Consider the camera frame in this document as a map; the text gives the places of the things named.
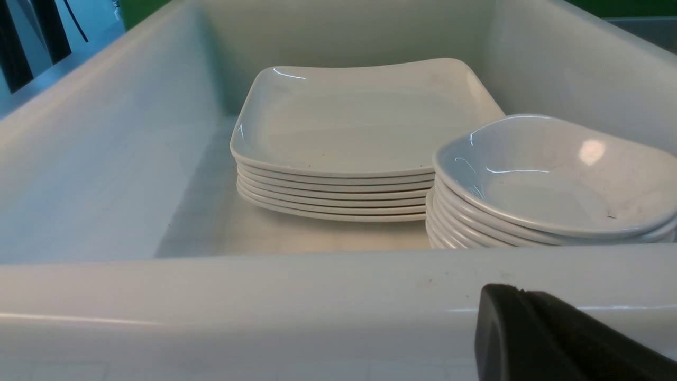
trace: white tile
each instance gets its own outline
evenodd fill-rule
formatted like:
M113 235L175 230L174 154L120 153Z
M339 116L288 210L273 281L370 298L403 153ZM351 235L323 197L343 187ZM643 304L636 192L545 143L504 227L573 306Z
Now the white tile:
M325 362L286 366L279 381L363 381L367 379L365 362Z
M104 381L105 374L102 363L39 363L32 381Z
M449 381L444 367L409 363L376 362L370 381Z

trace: white plastic bin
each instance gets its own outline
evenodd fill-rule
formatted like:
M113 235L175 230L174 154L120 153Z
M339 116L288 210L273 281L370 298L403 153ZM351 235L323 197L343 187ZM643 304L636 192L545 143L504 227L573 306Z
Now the white plastic bin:
M677 56L561 0L174 0L0 122L0 262L426 249L423 222L246 204L228 140L265 67L435 57L506 113L677 154Z

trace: dish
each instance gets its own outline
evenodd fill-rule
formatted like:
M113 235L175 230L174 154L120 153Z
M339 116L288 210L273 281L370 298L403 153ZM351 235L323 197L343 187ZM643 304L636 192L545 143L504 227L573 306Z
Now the dish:
M437 217L445 230L455 230L458 233L463 234L468 239L473 240L474 242L477 242L485 247L514 247L513 245L509 245L459 222L453 217L453 215L451 215L446 209L444 209L444 207L439 204L437 197L433 197L433 208L435 209L435 213L437 214Z
M330 178L428 174L441 142L503 118L462 61L267 68L230 143L236 161Z
M277 205L281 207L288 207L291 209L305 210L308 212L327 213L327 214L350 214L354 216L390 216L393 214L416 214L425 213L425 205L403 206L403 207L331 207L321 205L310 205L306 203L295 203L291 201L284 201L272 199L257 195L245 189L241 183L238 183L241 194L246 195L250 199L257 200L262 203Z
M269 171L266 169L251 167L246 164L238 163L238 166L247 172L265 176L267 178L276 178L279 180L289 180L297 182L307 182L310 184L327 185L381 185L381 184L406 184L409 182L431 181L435 179L435 173L396 176L396 177L378 177L378 178L331 178L319 176L304 176L295 174L285 174L282 172Z
M265 189L271 192L282 193L285 195L294 195L300 197L311 197L316 199L328 199L328 200L379 201L379 200L398 200L398 199L418 199L425 197L425 195L428 193L428 189L405 190L401 192L383 192L383 193L322 192L318 190L295 189L288 188L286 186L266 184L264 182L252 180L246 176L238 176L238 180L241 180L245 184L255 186L256 188Z
M400 192L400 191L415 191L418 189L430 189L433 186L433 181L410 182L406 184L384 184L384 185L326 185L326 184L309 184L306 182L296 182L279 180L276 178L267 178L253 174L245 169L238 167L238 175L258 182L272 184L277 186L286 186L287 188L304 189L307 191L320 192L345 192L345 193L383 193L383 192Z
M283 193L271 192L269 190L260 189L255 186L251 186L245 183L242 178L238 179L238 185L243 189L250 191L259 196L269 197L271 199L278 199L283 201L290 201L294 203L305 203L310 205L322 205L322 206L333 206L333 207L399 207L399 206L413 206L413 205L424 205L424 198L417 199L400 199L400 200L365 200L365 201L352 201L352 200L327 200L327 199L315 199L311 197L300 197L285 195Z
M463 214L477 221L480 224L492 227L496 230L503 231L509 235L521 237L536 243L544 243L549 245L566 246L566 245L608 245L612 242L603 239L585 239L577 237L566 237L563 235L556 235L546 233L530 228L525 228L510 222L501 220L491 214L485 213L471 204L461 199L456 193L449 189L441 180L435 180L435 194L441 199L441 202L448 203L453 208L460 210ZM660 240L662 237L670 234L672 230L677 227L677 216L668 221L665 225L652 230L650 232L638 235L635 237L628 237L623 239L614 239L613 244L616 245L631 245L635 243L650 243Z
M289 207L282 207L278 205L272 205L264 203L258 200L254 200L251 197L247 196L242 192L242 188L238 188L238 194L247 202L269 209L275 212L293 214L295 216L308 217L308 218L318 218L320 220L332 220L332 221L347 221L347 222L404 222L404 221L417 221L424 220L425 213L420 214L400 214L400 215L391 215L391 216L354 216L350 214L329 214L329 213L317 213L317 212L308 212L305 210L292 209Z
M443 229L441 227L441 223L433 211L432 192L428 192L428 195L425 198L425 204L426 204L425 222L426 222L426 232L428 233L428 236L436 238L438 242L442 243L442 246L444 247L448 247L451 249L467 249L468 247L465 246L463 243L459 242L459 240L457 240L456 238L453 238L451 236L445 236L444 234L442 234Z
M546 243L541 243L537 241L532 241L530 239L518 237L516 235L512 235L509 233L505 233L504 231L500 231L498 229L492 228L489 225L482 224L480 222L477 222L473 220L472 218L466 216L465 214L461 213L458 211L458 209L452 207L443 197L435 197L435 201L438 202L439 204L439 209L445 209L447 213L452 213L457 220L468 226L471 227L479 232L484 233L485 235L488 235L490 237L494 237L500 241L507 242L511 245L514 246L521 246L521 247L530 247L530 246L550 246Z
M515 115L433 155L465 201L507 222L558 235L622 238L677 213L677 158L541 115Z

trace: stack of plates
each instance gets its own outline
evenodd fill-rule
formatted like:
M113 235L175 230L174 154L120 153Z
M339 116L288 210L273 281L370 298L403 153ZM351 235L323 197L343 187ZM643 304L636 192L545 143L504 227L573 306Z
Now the stack of plates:
M426 227L436 248L672 242L677 159L541 115L440 148Z
M432 153L503 117L458 60L269 68L254 81L231 139L238 192L312 218L423 220Z

